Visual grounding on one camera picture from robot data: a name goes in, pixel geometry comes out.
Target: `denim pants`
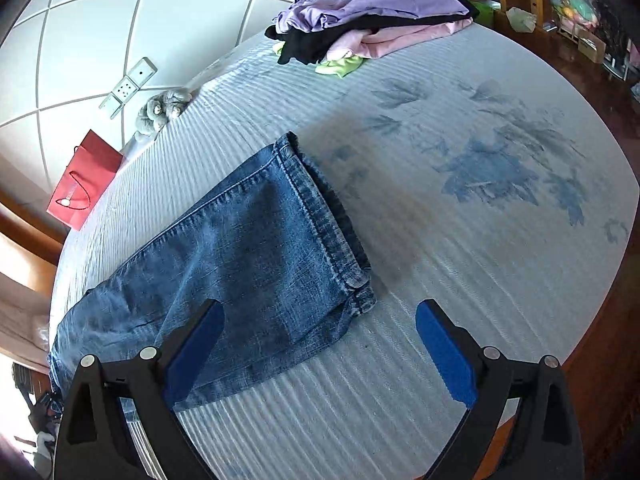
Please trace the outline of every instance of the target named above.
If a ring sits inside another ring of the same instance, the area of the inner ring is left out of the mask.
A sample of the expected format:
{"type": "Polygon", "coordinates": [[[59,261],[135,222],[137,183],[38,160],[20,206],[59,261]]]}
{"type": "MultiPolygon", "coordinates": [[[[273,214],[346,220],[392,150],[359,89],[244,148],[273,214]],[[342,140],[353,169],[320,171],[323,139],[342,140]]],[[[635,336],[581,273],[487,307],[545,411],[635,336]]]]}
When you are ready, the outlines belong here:
{"type": "Polygon", "coordinates": [[[256,153],[85,294],[49,355],[66,396],[80,359],[159,347],[207,298],[225,328],[176,410],[239,392],[341,338],[375,297],[338,197],[288,134],[256,153]]]}

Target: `metal screw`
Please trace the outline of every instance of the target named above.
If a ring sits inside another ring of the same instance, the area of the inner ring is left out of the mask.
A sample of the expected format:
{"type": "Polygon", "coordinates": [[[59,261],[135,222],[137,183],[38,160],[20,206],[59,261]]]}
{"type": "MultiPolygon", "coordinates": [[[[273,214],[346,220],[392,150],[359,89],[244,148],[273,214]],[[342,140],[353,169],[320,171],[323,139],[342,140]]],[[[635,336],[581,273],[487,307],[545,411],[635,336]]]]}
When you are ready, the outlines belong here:
{"type": "Polygon", "coordinates": [[[545,357],[545,365],[549,368],[558,368],[560,366],[560,361],[553,357],[552,355],[548,355],[545,357]]]}
{"type": "Polygon", "coordinates": [[[488,346],[487,348],[485,348],[482,353],[484,354],[484,357],[486,357],[487,359],[492,359],[492,360],[496,360],[500,358],[500,351],[493,346],[488,346]]]}
{"type": "Polygon", "coordinates": [[[80,359],[80,364],[84,368],[88,368],[89,366],[91,366],[94,363],[95,363],[95,357],[92,356],[92,355],[85,355],[82,359],[80,359]]]}
{"type": "Polygon", "coordinates": [[[140,351],[140,358],[144,359],[145,361],[149,361],[149,359],[153,359],[154,357],[156,357],[156,355],[158,355],[158,350],[153,348],[152,346],[143,348],[140,351]]]}

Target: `stuffed animal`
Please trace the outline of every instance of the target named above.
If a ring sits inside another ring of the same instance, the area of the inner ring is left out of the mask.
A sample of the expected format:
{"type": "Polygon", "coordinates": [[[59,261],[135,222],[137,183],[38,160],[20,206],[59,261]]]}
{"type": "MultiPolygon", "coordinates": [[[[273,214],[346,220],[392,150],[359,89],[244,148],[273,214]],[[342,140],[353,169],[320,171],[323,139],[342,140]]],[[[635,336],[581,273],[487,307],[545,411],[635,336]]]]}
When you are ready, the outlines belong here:
{"type": "Polygon", "coordinates": [[[153,96],[140,108],[136,117],[136,129],[141,134],[159,132],[172,119],[176,119],[191,101],[191,94],[185,88],[167,90],[153,96]]]}

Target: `lime green garment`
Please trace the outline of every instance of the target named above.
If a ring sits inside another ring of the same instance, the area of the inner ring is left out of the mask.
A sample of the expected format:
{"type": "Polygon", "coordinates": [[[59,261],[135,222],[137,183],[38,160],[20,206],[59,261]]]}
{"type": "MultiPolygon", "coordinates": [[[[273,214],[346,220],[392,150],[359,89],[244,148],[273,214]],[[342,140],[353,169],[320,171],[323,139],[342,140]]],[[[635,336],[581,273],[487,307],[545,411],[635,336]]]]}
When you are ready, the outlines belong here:
{"type": "MultiPolygon", "coordinates": [[[[278,41],[273,45],[273,51],[279,56],[283,47],[284,41],[278,41]]],[[[316,65],[316,73],[344,77],[357,70],[363,61],[364,58],[360,56],[347,57],[338,61],[325,61],[316,65]]]]}

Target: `red bag handle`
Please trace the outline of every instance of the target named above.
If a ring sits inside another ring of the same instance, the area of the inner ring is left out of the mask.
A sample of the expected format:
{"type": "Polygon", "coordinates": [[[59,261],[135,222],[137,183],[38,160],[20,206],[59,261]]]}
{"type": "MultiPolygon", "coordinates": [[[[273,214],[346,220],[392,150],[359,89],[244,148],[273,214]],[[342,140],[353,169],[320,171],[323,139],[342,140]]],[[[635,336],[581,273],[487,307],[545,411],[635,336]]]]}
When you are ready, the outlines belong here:
{"type": "Polygon", "coordinates": [[[59,198],[56,200],[56,204],[58,204],[59,206],[62,207],[66,207],[67,209],[72,209],[73,211],[85,211],[86,209],[89,209],[91,207],[91,197],[89,196],[89,193],[87,192],[87,190],[84,188],[84,186],[82,184],[80,184],[80,181],[74,176],[75,174],[78,174],[77,171],[69,171],[69,176],[76,181],[76,184],[78,184],[78,186],[80,186],[82,188],[82,191],[84,191],[87,200],[89,201],[88,205],[86,207],[71,207],[71,196],[73,195],[73,192],[75,190],[73,190],[69,195],[67,195],[66,198],[59,198]],[[67,200],[69,202],[69,205],[65,205],[62,203],[63,200],[67,200]]]}

